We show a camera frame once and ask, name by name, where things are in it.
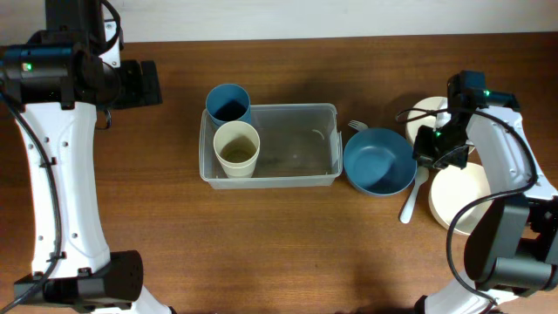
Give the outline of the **cream cup back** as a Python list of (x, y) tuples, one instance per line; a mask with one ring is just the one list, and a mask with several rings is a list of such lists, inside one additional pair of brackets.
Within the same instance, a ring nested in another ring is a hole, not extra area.
[(250, 178), (254, 171), (255, 165), (247, 165), (245, 167), (230, 167), (228, 165), (222, 165), (223, 171), (228, 178)]

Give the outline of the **cream cup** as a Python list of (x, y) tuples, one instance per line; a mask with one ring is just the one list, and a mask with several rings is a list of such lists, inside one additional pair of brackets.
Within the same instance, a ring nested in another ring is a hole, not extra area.
[(247, 165), (245, 167), (230, 167), (228, 165), (222, 165), (223, 171), (228, 178), (250, 178), (254, 171), (255, 165)]
[(221, 166), (245, 167), (256, 165), (261, 140), (258, 132), (249, 123), (235, 120), (217, 129), (213, 148)]

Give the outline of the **blue cup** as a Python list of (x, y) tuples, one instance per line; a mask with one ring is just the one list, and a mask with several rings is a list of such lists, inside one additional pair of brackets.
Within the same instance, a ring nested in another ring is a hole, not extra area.
[(230, 121), (251, 124), (251, 99), (246, 90), (236, 84), (222, 84), (206, 97), (206, 110), (216, 126)]

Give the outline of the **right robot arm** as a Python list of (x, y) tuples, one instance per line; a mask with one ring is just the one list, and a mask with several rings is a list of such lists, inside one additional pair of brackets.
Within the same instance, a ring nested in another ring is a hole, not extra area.
[(466, 167), (475, 147), (490, 193), (466, 204), (447, 232), (453, 280), (422, 296), (416, 313), (495, 313), (500, 304), (557, 287), (557, 190), (538, 165), (509, 92), (486, 87), (481, 72), (447, 81), (447, 105), (421, 110), (413, 159), (423, 167)]

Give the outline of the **blue bowl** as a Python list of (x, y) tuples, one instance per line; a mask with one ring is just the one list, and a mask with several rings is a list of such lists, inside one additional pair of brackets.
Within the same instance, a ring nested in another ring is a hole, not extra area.
[(414, 181), (417, 168), (411, 145), (390, 129), (367, 128), (353, 135), (344, 147), (347, 179), (367, 195), (402, 192)]

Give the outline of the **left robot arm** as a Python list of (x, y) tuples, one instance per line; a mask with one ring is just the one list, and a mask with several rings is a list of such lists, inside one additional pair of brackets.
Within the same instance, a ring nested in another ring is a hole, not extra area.
[(97, 118), (162, 101), (153, 61), (122, 60), (107, 1), (49, 1), (46, 27), (1, 58), (1, 99), (22, 134), (35, 218), (31, 273), (13, 304), (78, 313), (168, 313), (144, 285), (135, 250), (113, 252), (99, 219)]

